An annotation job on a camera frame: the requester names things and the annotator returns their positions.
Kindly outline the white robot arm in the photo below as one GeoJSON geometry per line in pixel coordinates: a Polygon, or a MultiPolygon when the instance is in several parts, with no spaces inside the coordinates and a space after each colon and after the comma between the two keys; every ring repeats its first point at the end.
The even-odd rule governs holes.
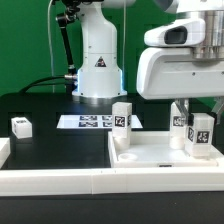
{"type": "MultiPolygon", "coordinates": [[[[104,8],[121,8],[136,0],[59,0],[66,7],[60,26],[72,94],[90,99],[124,95],[117,66],[117,30],[104,8]]],[[[153,0],[178,18],[144,35],[136,89],[145,99],[173,99],[182,119],[196,117],[184,107],[189,98],[216,97],[213,113],[224,111],[224,0],[153,0]]]]}

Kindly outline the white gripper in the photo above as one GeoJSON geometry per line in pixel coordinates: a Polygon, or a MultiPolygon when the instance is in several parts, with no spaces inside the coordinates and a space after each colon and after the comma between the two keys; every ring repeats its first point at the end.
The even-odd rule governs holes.
{"type": "Polygon", "coordinates": [[[224,112],[224,61],[196,60],[189,48],[147,48],[139,59],[136,89],[148,100],[176,99],[187,126],[194,124],[194,115],[188,111],[189,100],[178,98],[216,97],[212,112],[219,124],[224,112]]]}

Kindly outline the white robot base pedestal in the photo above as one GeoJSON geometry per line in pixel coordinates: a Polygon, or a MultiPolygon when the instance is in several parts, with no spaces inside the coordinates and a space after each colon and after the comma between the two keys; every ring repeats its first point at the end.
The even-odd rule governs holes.
{"type": "Polygon", "coordinates": [[[125,96],[122,70],[117,65],[117,29],[105,19],[100,3],[81,5],[83,64],[78,69],[75,97],[109,100],[125,96]]]}

